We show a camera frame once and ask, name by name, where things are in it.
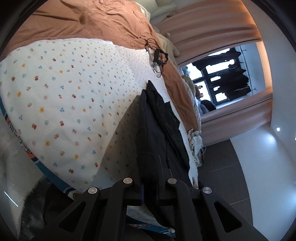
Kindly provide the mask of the beige plush toy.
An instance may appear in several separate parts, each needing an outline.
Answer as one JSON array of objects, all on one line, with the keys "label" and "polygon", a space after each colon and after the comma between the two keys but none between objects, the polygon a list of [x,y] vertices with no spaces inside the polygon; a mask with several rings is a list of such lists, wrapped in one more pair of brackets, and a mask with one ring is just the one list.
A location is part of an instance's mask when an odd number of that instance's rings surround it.
[{"label": "beige plush toy", "polygon": [[153,29],[156,32],[162,50],[168,54],[168,57],[171,59],[172,62],[175,62],[175,57],[180,56],[180,52],[171,42],[171,34],[169,32],[161,33],[159,28],[157,28],[156,26],[153,26]]}]

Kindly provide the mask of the pink curtain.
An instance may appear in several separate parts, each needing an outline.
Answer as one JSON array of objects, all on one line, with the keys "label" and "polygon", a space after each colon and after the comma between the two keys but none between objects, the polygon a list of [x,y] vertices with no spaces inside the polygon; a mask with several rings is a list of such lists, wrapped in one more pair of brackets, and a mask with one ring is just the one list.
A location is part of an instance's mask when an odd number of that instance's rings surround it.
[{"label": "pink curtain", "polygon": [[201,117],[203,144],[210,146],[253,130],[271,120],[273,88],[265,45],[242,1],[200,1],[157,24],[170,33],[180,51],[180,66],[219,50],[255,43],[263,68],[265,90]]}]

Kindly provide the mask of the blue fluffy rug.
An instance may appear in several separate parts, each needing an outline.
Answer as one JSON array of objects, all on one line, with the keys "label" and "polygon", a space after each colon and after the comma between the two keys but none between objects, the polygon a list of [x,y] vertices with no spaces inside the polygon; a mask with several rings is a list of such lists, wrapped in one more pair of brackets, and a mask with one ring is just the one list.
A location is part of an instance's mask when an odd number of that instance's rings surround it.
[{"label": "blue fluffy rug", "polygon": [[18,239],[31,240],[72,202],[49,179],[41,178],[25,197]]}]

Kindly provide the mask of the white floral bed sheet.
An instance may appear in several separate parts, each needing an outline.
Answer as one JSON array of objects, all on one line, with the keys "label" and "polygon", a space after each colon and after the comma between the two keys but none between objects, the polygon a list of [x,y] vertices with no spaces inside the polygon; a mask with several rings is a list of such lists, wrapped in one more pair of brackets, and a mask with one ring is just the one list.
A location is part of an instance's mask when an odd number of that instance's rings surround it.
[{"label": "white floral bed sheet", "polygon": [[1,61],[1,102],[25,147],[83,192],[137,171],[138,100],[152,82],[171,102],[146,50],[100,39],[37,41]]}]

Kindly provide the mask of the orange-brown blanket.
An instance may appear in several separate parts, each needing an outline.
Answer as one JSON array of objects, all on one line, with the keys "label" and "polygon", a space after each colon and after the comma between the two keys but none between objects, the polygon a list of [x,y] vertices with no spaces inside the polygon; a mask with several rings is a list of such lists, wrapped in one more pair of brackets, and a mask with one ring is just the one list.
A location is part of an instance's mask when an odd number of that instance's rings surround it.
[{"label": "orange-brown blanket", "polygon": [[[158,37],[137,3],[132,1],[47,1],[19,23],[1,54],[1,61],[12,51],[37,41],[77,38],[100,39],[129,49],[145,50],[145,41]],[[198,118],[175,66],[168,62],[161,77],[172,99],[171,108],[180,122],[179,130],[198,130]],[[2,102],[1,111],[16,133]]]}]

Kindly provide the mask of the black shirt garment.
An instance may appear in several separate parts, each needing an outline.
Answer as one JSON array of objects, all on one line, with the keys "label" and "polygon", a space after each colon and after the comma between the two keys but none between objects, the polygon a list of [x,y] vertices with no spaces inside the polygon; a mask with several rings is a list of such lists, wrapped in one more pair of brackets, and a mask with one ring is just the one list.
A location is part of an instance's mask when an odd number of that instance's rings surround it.
[{"label": "black shirt garment", "polygon": [[158,188],[175,178],[191,186],[189,156],[180,122],[171,104],[164,102],[151,81],[140,95],[137,133],[137,166],[140,182]]}]

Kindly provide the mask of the beige crumpled quilt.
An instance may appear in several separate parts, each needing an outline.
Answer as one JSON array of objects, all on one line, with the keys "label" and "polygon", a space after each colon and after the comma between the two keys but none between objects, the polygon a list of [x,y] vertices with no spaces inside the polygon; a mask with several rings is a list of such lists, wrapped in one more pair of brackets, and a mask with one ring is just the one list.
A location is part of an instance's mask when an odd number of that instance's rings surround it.
[{"label": "beige crumpled quilt", "polygon": [[203,111],[201,109],[201,103],[196,97],[197,92],[196,92],[196,88],[195,88],[194,83],[192,82],[191,78],[188,77],[187,75],[182,75],[181,77],[182,77],[183,82],[185,84],[185,88],[189,94],[189,98],[190,98],[190,101],[193,105],[196,116],[202,115]]}]

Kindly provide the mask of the dark hanging clothes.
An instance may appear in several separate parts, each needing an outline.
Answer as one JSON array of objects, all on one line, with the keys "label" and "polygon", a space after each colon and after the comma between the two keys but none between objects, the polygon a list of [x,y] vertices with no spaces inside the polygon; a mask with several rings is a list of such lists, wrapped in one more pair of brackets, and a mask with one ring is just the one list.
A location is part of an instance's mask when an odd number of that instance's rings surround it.
[{"label": "dark hanging clothes", "polygon": [[202,77],[194,83],[204,82],[215,105],[231,102],[251,92],[246,70],[241,67],[240,51],[226,49],[197,60],[192,65],[201,71]]}]

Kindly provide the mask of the crumpled patterned cloth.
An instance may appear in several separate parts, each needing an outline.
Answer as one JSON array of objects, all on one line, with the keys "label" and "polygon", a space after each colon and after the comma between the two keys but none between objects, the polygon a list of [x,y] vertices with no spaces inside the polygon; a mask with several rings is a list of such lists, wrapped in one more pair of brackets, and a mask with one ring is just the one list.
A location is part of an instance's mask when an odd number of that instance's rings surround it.
[{"label": "crumpled patterned cloth", "polygon": [[193,129],[188,132],[188,141],[190,145],[190,150],[194,158],[196,167],[202,166],[202,161],[200,158],[200,150],[203,148],[203,140],[201,137],[201,131],[194,131]]}]

